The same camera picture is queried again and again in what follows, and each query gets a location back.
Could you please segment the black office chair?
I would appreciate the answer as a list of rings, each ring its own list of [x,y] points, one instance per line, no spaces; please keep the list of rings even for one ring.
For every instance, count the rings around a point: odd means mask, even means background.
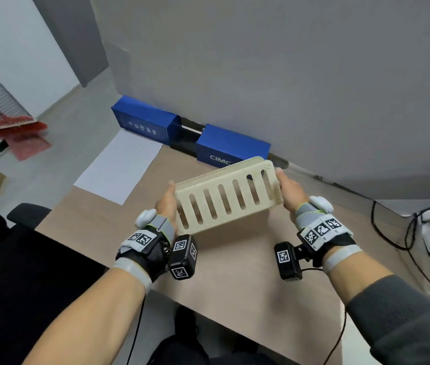
[[[35,230],[50,212],[21,203],[0,215],[0,365],[21,365],[48,325],[106,271]]]

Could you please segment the white round right tracker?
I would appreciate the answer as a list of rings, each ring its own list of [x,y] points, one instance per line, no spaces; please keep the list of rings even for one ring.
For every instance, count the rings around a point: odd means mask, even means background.
[[[333,214],[333,205],[322,196],[309,196],[309,202],[325,214]]]

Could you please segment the red broom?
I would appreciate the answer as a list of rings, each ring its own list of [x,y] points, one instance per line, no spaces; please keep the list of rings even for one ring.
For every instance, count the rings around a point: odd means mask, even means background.
[[[0,115],[0,139],[38,134],[48,129],[48,125],[31,116]]]

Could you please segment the beige slotted plastic basket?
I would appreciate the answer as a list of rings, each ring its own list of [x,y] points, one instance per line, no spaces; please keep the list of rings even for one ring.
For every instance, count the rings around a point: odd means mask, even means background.
[[[273,162],[253,157],[175,186],[181,234],[196,234],[283,203]]]

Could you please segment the blue cardboard box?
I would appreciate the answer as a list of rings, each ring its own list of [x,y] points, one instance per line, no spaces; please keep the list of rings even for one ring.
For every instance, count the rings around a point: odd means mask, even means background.
[[[196,141],[197,160],[216,168],[261,157],[267,159],[271,144],[211,124]]]
[[[129,96],[122,96],[111,109],[122,129],[165,145],[182,127],[178,115]]]

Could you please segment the person's leg in black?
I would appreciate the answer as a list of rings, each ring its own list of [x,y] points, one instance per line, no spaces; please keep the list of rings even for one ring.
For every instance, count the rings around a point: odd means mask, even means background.
[[[198,341],[195,312],[179,306],[174,317],[175,334],[162,340],[146,365],[278,365],[258,352],[258,343],[238,335],[232,353],[210,358]]]

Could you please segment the person's right forearm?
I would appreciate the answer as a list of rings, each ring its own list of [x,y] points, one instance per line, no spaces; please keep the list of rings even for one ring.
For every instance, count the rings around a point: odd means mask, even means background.
[[[322,267],[382,365],[430,365],[430,298],[358,245],[335,246]]]

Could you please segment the person's left forearm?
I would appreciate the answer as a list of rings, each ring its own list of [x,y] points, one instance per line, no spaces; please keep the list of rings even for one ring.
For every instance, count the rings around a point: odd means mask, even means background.
[[[112,365],[152,281],[119,258],[43,332],[23,365]]]

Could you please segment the white round left tracker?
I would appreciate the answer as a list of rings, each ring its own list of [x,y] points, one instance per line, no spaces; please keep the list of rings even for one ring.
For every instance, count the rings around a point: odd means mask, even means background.
[[[137,229],[143,229],[157,216],[156,209],[146,209],[141,212],[135,221],[135,226]]]

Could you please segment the white paper sheet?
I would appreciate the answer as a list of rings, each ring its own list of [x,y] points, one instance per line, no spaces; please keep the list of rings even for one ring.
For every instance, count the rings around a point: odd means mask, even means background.
[[[74,186],[123,205],[162,146],[122,129]]]

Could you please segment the person's right hand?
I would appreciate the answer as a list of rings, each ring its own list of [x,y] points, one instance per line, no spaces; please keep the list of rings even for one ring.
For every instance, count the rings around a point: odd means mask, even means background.
[[[282,192],[284,206],[297,228],[307,259],[326,273],[350,256],[362,252],[353,233],[333,214],[325,214],[309,202],[302,186],[289,177],[289,190]]]

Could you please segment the white round tracker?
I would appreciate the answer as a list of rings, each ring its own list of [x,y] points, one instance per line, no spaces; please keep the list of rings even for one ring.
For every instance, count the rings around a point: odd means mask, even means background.
[[[146,209],[141,212],[135,221],[135,226],[137,229],[143,229],[157,216],[156,209]]]
[[[322,196],[309,196],[309,202],[325,214],[333,214],[333,205]]]

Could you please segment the person's left hand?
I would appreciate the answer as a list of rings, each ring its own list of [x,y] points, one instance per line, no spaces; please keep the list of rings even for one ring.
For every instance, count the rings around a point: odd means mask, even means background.
[[[146,290],[166,272],[171,244],[176,238],[177,203],[166,202],[166,192],[156,203],[157,216],[122,242],[114,268],[126,271]]]

